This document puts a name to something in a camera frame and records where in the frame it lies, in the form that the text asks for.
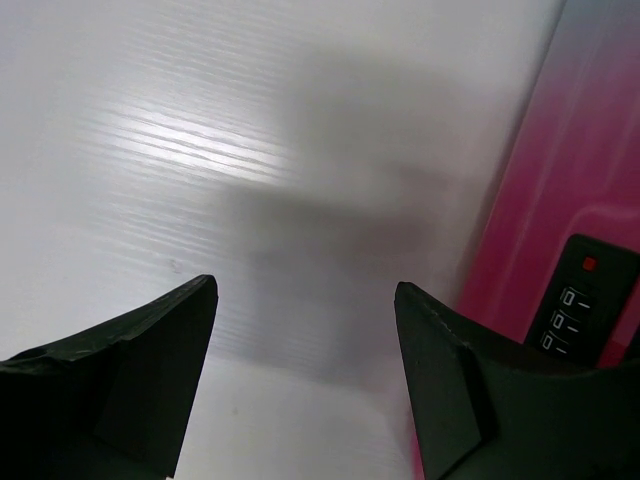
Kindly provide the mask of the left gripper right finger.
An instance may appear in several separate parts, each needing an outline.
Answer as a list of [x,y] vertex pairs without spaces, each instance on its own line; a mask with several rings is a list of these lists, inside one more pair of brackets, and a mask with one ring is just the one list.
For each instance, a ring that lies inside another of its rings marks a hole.
[[394,309],[426,478],[638,477],[637,361],[556,360],[409,282]]

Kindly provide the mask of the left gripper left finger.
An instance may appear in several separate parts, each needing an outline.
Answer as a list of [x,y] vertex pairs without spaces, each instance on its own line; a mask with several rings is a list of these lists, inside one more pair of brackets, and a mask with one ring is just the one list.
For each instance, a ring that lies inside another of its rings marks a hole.
[[215,278],[200,275],[4,360],[2,477],[174,477],[217,305]]

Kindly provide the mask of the pink hard-shell suitcase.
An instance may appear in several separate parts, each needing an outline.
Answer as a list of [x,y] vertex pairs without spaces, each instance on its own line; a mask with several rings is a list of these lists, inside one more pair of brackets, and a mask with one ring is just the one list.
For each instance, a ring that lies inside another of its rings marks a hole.
[[568,1],[456,313],[556,360],[639,364],[639,5]]

